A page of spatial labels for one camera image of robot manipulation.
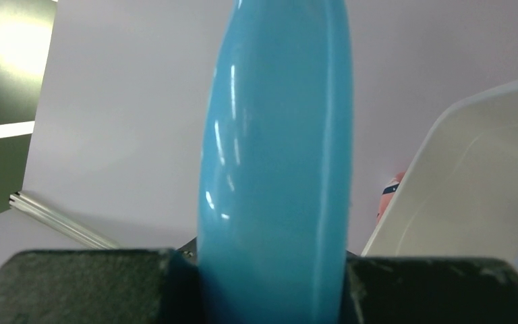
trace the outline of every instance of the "metal bar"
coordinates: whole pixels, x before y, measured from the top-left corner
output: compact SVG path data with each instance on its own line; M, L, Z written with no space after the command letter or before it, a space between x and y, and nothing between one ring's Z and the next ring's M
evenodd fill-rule
M54 211L23 192L9 196L9 205L89 248L121 248L116 241Z

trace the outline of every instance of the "white container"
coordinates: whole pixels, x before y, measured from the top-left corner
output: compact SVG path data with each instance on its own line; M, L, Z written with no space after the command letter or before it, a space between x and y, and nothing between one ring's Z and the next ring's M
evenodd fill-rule
M362 254L515 260L518 81L442 114Z

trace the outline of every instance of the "blue plastic object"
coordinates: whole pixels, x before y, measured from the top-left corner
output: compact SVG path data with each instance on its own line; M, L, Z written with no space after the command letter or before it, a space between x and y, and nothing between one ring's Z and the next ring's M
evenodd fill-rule
M237 0L204 131L198 262L212 323L335 323L351 180L342 0Z

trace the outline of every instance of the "floor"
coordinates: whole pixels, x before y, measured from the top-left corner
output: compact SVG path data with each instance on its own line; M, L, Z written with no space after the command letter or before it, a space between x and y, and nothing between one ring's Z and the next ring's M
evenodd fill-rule
M0 0L0 125L34 120L56 5ZM29 134L0 138L0 212L22 187L29 144Z

